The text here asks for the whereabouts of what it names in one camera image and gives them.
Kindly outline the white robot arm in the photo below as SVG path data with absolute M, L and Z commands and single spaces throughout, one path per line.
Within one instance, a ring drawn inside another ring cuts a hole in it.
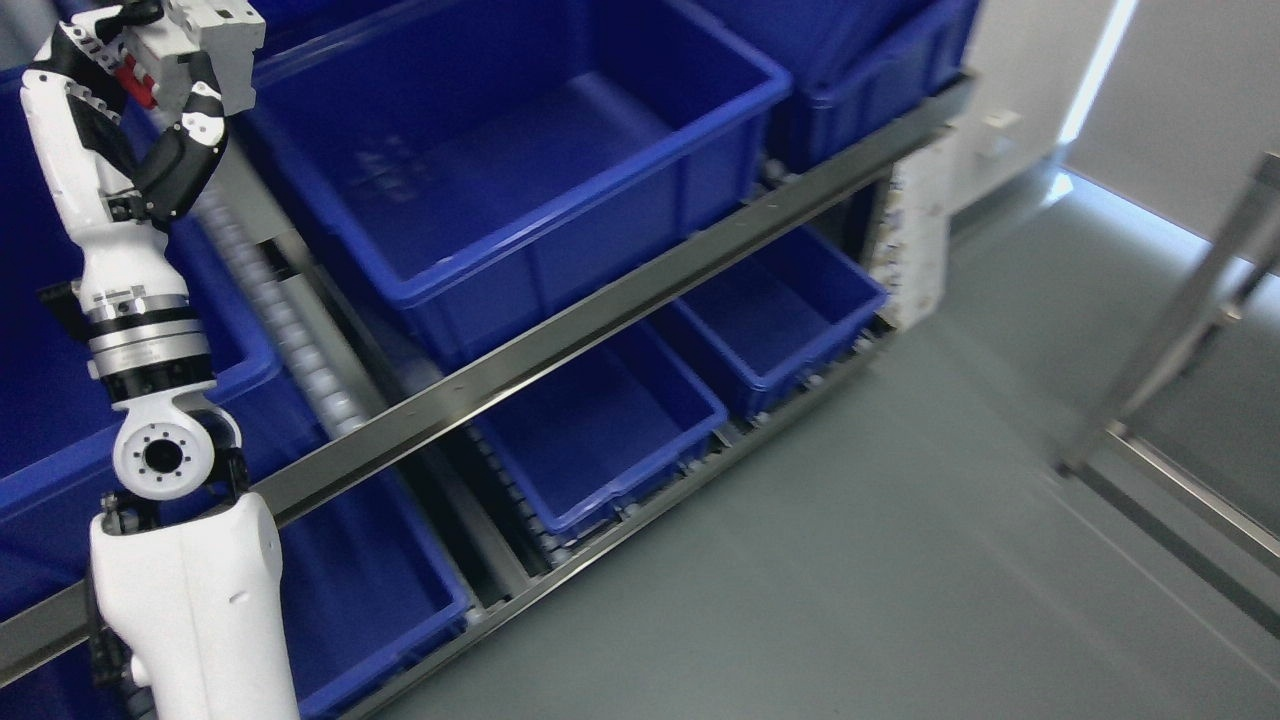
M 123 415 L 122 487 L 90 521 L 96 685 L 134 719 L 297 719 L 282 538 L 250 487 L 204 323 L 182 293 L 83 307 L 96 380 Z

